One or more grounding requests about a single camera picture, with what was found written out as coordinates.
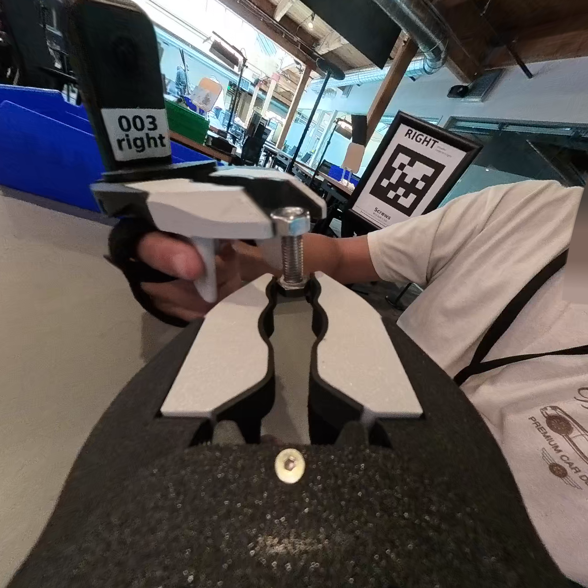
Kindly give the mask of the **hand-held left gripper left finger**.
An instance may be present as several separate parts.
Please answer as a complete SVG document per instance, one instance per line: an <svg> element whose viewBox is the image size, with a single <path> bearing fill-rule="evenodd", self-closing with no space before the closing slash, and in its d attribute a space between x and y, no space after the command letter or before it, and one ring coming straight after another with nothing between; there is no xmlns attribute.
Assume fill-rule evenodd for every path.
<svg viewBox="0 0 588 588"><path fill-rule="evenodd" d="M275 282L262 275L206 315L160 408L163 417L232 421L247 443L260 442L275 401Z"/></svg>

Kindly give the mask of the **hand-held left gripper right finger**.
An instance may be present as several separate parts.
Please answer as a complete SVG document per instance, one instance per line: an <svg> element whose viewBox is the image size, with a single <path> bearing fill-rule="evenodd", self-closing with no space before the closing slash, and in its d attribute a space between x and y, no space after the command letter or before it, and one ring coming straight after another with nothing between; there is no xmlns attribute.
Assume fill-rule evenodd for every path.
<svg viewBox="0 0 588 588"><path fill-rule="evenodd" d="M383 318L323 272L309 279L312 330L309 435L334 444L349 422L370 434L379 420L419 419L423 409Z"/></svg>

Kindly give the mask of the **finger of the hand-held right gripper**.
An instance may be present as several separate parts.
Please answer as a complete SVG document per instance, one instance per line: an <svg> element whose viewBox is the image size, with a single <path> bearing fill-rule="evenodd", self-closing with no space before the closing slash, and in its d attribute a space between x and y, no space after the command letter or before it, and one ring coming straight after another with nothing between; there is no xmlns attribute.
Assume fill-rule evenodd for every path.
<svg viewBox="0 0 588 588"><path fill-rule="evenodd" d="M222 168L212 173L212 182L241 187L267 214L298 207L307 210L312 221L326 218L325 201L289 173L270 168Z"/></svg>
<svg viewBox="0 0 588 588"><path fill-rule="evenodd" d="M146 203L158 230L190 240L204 264L195 288L207 303L217 301L216 255L220 240L265 240L274 227L242 187L210 183L148 183Z"/></svg>

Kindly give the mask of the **silver hex bolt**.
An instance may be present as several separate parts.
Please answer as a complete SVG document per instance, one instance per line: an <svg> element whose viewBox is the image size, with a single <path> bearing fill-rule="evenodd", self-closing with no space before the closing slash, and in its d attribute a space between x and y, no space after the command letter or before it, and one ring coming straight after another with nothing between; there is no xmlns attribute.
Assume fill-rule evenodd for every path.
<svg viewBox="0 0 588 588"><path fill-rule="evenodd" d="M285 206L270 214L275 237L280 241L282 279L288 283L307 281L304 272L303 237L311 229L308 210Z"/></svg>

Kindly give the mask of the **person's right forearm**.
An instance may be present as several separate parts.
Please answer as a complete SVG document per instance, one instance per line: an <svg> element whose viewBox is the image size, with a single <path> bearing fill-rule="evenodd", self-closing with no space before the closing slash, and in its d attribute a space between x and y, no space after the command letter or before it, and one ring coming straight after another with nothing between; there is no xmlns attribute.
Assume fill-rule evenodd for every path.
<svg viewBox="0 0 588 588"><path fill-rule="evenodd" d="M321 272L343 285L380 280L367 236L329 238L307 233L302 243L303 268L309 275Z"/></svg>

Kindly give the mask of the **person's right hand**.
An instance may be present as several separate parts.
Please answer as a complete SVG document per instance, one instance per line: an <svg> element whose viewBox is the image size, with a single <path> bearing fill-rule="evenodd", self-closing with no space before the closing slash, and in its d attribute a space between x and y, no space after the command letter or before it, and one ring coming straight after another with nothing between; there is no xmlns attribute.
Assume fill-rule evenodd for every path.
<svg viewBox="0 0 588 588"><path fill-rule="evenodd" d="M191 322L204 317L213 308L215 303L205 302L195 289L195 281L204 274L205 267L191 243L153 232L139 242L138 255L152 269L174 278L167 283L141 283L142 290L158 311ZM261 248L239 240L222 241L215 263L218 300L263 274L279 277L282 269L267 264Z"/></svg>

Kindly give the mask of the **green plastic bin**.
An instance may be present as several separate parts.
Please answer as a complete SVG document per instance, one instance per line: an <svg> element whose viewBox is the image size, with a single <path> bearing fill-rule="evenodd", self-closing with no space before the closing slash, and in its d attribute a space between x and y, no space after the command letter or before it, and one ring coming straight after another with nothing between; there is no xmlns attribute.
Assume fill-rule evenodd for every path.
<svg viewBox="0 0 588 588"><path fill-rule="evenodd" d="M209 121L206 116L191 110L183 102L165 98L164 104L171 138L179 136L204 145L209 131Z"/></svg>

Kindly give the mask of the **black framed marker sign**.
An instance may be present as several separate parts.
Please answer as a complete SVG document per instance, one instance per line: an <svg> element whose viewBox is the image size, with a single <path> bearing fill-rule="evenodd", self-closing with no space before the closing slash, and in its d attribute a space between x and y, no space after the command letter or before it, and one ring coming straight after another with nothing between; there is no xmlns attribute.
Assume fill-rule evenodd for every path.
<svg viewBox="0 0 588 588"><path fill-rule="evenodd" d="M481 149L477 141L398 111L349 198L342 237L435 210Z"/></svg>

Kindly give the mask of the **blue plastic bin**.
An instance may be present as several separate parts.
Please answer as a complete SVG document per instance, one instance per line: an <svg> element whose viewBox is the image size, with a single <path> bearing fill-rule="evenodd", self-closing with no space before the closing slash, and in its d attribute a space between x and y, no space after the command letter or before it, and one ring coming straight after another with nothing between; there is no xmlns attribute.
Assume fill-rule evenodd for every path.
<svg viewBox="0 0 588 588"><path fill-rule="evenodd" d="M50 89L1 85L1 185L99 212L105 168L86 110Z"/></svg>

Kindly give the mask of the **black disc-top pole stand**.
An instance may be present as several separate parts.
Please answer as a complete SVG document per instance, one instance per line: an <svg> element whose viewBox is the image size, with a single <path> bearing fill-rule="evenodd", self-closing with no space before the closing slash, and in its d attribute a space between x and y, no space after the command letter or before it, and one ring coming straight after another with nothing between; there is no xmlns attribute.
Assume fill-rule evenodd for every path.
<svg viewBox="0 0 588 588"><path fill-rule="evenodd" d="M316 64L318 65L319 69L325 73L325 77L323 78L323 82L320 86L320 90L318 92L318 95L317 95L317 98L316 98L315 103L313 105L313 108L311 110L311 113L308 116L305 128L300 136L299 142L298 142L296 149L292 155L291 164L293 164L296 161L296 158L298 158L298 155L299 155L300 150L303 146L306 135L310 129L310 125L313 121L313 118L314 118L316 111L318 109L318 106L320 104L320 100L322 99L322 96L327 88L329 81L331 80L331 78L333 78L337 81L342 81L345 78L345 73L338 66L336 66L334 63L328 61L325 58L318 58Z"/></svg>

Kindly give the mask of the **person in white t-shirt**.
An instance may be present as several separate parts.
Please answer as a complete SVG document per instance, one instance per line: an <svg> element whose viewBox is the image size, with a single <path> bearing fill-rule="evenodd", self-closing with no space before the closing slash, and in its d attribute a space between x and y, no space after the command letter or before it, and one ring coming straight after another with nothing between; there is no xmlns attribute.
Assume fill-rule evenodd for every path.
<svg viewBox="0 0 588 588"><path fill-rule="evenodd" d="M400 327L460 388L511 468L562 572L587 586L587 307L563 298L563 269L523 303L489 350L483 337L569 246L581 187L530 180L463 195L368 235L379 278L423 292ZM481 349L481 357L474 354Z"/></svg>

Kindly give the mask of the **black hanging screen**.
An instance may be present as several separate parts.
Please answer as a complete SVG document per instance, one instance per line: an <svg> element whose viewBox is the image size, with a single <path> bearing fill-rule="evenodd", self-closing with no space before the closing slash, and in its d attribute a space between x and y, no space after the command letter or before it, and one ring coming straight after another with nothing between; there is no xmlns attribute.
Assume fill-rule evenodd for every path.
<svg viewBox="0 0 588 588"><path fill-rule="evenodd" d="M383 69L401 27L374 1L302 1L378 69Z"/></svg>

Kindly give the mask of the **wooden support post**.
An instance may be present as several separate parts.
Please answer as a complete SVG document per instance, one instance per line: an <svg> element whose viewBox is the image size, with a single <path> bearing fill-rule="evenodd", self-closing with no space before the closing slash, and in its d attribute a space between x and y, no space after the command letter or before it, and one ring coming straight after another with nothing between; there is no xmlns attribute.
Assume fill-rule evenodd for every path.
<svg viewBox="0 0 588 588"><path fill-rule="evenodd" d="M404 33L396 41L392 51L393 58L390 69L380 84L366 116L367 141L371 139L371 136L376 131L378 123L417 52L418 46L408 34Z"/></svg>

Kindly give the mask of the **silver air duct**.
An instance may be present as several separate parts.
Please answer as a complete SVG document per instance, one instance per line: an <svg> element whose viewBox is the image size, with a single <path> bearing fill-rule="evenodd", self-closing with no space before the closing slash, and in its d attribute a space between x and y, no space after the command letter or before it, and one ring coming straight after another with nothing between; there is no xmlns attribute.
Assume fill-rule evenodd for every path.
<svg viewBox="0 0 588 588"><path fill-rule="evenodd" d="M418 55L412 60L405 77L422 77L436 73L445 64L450 29L430 1L375 1L401 31L407 33L418 46ZM342 81L333 78L327 88L372 84L384 80L390 65L383 69L364 68L351 70Z"/></svg>

